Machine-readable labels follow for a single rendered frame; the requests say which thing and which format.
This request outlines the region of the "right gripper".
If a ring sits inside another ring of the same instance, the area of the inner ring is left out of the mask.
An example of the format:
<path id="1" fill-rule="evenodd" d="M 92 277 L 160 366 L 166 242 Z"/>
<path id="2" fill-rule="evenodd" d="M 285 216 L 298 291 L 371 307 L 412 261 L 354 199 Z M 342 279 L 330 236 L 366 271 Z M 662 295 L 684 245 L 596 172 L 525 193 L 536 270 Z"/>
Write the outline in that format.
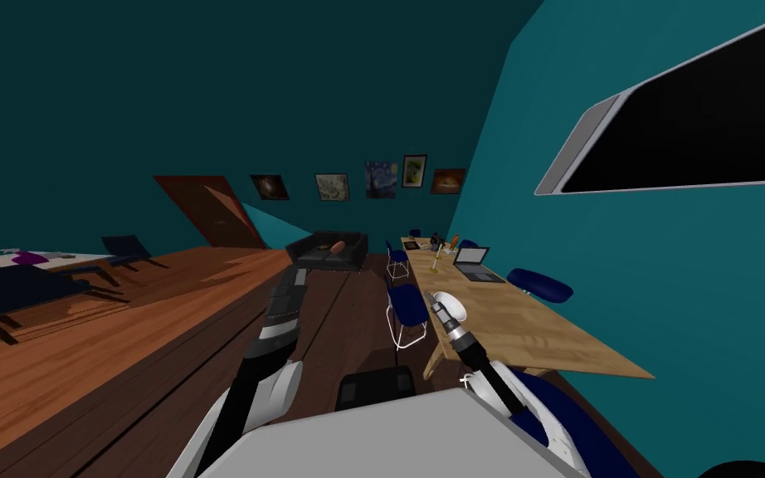
<path id="1" fill-rule="evenodd" d="M 460 327 L 460 322 L 450 317 L 444 305 L 440 302 L 432 300 L 431 309 L 433 310 L 436 317 L 440 320 L 442 328 L 445 330 L 446 334 L 450 335 Z"/>

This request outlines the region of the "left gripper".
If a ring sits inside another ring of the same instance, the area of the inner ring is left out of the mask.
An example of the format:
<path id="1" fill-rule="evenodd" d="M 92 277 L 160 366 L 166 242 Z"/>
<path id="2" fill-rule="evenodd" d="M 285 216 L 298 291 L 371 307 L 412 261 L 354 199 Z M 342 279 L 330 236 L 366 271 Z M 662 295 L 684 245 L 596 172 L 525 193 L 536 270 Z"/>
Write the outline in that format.
<path id="1" fill-rule="evenodd" d="M 266 310 L 266 326 L 276 326 L 296 319 L 306 292 L 309 270 L 289 266 L 285 270 L 284 285 L 277 286 L 270 294 Z"/>

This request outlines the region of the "white bowl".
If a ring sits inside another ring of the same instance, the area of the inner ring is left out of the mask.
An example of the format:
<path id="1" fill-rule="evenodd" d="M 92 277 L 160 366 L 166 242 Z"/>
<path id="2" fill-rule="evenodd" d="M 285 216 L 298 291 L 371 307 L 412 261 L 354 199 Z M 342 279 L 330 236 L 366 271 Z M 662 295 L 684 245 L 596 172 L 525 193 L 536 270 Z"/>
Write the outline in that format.
<path id="1" fill-rule="evenodd" d="M 444 305 L 448 315 L 461 322 L 467 319 L 467 312 L 463 304 L 450 293 L 439 291 L 433 295 L 434 300 Z"/>

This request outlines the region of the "blue chair with white legs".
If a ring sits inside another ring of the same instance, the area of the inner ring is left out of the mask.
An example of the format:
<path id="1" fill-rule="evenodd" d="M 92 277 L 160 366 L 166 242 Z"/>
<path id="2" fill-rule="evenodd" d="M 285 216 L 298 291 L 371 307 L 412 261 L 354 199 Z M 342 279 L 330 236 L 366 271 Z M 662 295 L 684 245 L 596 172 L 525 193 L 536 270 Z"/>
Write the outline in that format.
<path id="1" fill-rule="evenodd" d="M 387 273 L 392 280 L 403 279 L 409 276 L 408 255 L 404 250 L 395 250 L 389 241 L 385 241 L 387 247 Z"/>
<path id="2" fill-rule="evenodd" d="M 413 284 L 387 285 L 387 308 L 385 317 L 396 350 L 406 349 L 427 336 L 429 312 L 421 292 Z M 411 342 L 402 343 L 403 332 L 421 326 L 422 333 Z"/>

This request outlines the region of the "black sofa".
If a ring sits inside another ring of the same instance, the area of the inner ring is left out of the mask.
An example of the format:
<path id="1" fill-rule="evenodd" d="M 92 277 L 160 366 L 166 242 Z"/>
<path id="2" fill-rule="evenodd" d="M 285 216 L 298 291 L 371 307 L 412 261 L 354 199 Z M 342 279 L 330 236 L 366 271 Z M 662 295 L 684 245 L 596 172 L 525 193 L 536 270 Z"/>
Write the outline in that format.
<path id="1" fill-rule="evenodd" d="M 285 250 L 298 268 L 359 272 L 368 254 L 368 235 L 317 231 L 291 242 Z"/>

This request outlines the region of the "grey laptop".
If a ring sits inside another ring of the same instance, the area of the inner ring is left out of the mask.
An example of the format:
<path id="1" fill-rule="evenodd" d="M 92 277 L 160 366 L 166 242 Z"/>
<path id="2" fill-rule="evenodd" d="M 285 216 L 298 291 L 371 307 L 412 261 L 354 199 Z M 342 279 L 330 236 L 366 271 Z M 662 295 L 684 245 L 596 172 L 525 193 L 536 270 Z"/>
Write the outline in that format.
<path id="1" fill-rule="evenodd" d="M 505 280 L 484 265 L 484 259 L 489 252 L 488 247 L 461 247 L 453 260 L 453 266 L 463 276 L 474 282 L 504 283 Z"/>

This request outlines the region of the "light wooden table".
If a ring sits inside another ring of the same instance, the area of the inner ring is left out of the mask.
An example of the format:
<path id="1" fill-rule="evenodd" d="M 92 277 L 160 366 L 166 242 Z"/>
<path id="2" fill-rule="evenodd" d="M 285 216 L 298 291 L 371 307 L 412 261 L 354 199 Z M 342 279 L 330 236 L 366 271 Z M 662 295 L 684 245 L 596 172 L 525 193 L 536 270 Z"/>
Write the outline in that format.
<path id="1" fill-rule="evenodd" d="M 411 276 L 421 290 L 444 291 L 465 307 L 464 327 L 490 359 L 518 368 L 645 378 L 652 376 L 628 358 L 558 315 L 510 283 L 466 279 L 443 255 L 430 272 L 434 252 L 407 251 Z"/>

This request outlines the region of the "dark brown picture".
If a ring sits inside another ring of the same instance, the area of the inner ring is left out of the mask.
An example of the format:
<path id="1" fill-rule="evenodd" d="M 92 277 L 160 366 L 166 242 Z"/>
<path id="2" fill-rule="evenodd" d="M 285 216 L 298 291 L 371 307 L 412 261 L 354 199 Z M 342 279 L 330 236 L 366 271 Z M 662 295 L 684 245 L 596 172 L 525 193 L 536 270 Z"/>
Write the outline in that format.
<path id="1" fill-rule="evenodd" d="M 252 174 L 250 178 L 261 200 L 288 201 L 290 199 L 281 175 Z"/>

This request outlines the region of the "pale beige picture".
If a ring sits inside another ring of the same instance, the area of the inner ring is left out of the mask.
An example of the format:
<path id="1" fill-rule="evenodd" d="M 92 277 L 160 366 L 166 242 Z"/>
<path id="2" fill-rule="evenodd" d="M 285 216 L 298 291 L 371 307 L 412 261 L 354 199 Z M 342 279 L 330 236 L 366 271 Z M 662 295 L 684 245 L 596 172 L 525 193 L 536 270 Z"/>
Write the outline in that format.
<path id="1" fill-rule="evenodd" d="M 317 173 L 314 178 L 321 201 L 350 201 L 348 175 L 346 173 Z"/>

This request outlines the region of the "brown door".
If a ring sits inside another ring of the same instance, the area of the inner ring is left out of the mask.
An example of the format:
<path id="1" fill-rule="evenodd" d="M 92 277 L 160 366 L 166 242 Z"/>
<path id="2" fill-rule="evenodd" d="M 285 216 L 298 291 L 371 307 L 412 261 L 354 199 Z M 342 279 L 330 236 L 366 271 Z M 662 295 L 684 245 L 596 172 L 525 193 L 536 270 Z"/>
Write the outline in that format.
<path id="1" fill-rule="evenodd" d="M 224 176 L 156 176 L 162 190 L 213 247 L 266 249 Z"/>

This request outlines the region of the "blue starry night picture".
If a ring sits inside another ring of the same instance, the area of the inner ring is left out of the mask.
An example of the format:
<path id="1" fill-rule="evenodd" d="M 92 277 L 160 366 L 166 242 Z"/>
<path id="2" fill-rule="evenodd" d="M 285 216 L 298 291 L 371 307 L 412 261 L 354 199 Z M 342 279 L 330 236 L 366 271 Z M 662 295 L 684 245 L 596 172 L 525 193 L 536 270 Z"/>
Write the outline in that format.
<path id="1" fill-rule="evenodd" d="M 394 162 L 364 163 L 366 198 L 394 199 L 397 192 L 398 165 Z"/>

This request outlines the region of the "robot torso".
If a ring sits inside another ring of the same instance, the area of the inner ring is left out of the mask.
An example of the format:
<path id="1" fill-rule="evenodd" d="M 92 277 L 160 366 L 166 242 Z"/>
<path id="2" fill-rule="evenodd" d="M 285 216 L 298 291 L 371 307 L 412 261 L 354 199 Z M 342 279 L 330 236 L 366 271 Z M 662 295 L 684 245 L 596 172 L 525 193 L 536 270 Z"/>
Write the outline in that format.
<path id="1" fill-rule="evenodd" d="M 571 435 L 495 363 L 543 426 L 540 442 L 495 409 L 477 376 L 464 388 L 257 428 L 210 466 L 177 478 L 593 478 Z"/>

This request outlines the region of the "orange brown picture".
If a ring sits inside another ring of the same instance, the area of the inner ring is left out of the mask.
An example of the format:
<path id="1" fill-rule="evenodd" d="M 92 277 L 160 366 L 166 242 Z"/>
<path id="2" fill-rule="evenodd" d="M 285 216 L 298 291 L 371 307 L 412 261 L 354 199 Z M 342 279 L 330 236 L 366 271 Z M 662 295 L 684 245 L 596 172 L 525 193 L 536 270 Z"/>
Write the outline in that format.
<path id="1" fill-rule="evenodd" d="M 434 170 L 430 194 L 458 195 L 465 181 L 466 168 L 437 168 Z"/>

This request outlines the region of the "dark blue table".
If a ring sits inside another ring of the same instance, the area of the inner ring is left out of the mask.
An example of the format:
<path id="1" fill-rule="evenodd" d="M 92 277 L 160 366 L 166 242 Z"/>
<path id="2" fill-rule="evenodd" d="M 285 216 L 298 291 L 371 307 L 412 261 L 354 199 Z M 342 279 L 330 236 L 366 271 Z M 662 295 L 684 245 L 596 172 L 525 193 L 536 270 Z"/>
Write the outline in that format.
<path id="1" fill-rule="evenodd" d="M 0 268 L 0 318 L 38 305 L 92 291 L 86 280 L 45 271 L 31 265 Z M 18 341 L 0 327 L 0 340 L 15 345 Z"/>

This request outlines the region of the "green picture with black frame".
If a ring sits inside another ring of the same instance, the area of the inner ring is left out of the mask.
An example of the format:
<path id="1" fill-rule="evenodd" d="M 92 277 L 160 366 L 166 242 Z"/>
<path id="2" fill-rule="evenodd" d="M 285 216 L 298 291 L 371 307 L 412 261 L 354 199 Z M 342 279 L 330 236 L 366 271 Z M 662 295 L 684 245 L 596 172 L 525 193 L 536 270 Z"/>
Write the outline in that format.
<path id="1" fill-rule="evenodd" d="M 425 154 L 408 154 L 403 158 L 401 180 L 403 188 L 421 188 L 424 183 L 426 161 Z"/>

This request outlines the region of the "dark window with grey frame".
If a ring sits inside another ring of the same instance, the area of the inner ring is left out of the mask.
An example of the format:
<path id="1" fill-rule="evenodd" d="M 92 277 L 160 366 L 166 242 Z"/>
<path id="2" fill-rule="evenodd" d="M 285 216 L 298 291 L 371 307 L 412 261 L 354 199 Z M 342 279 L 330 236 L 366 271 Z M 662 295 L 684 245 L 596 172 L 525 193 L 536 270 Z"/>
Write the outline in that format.
<path id="1" fill-rule="evenodd" d="M 588 108 L 537 196 L 765 185 L 765 23 Z"/>

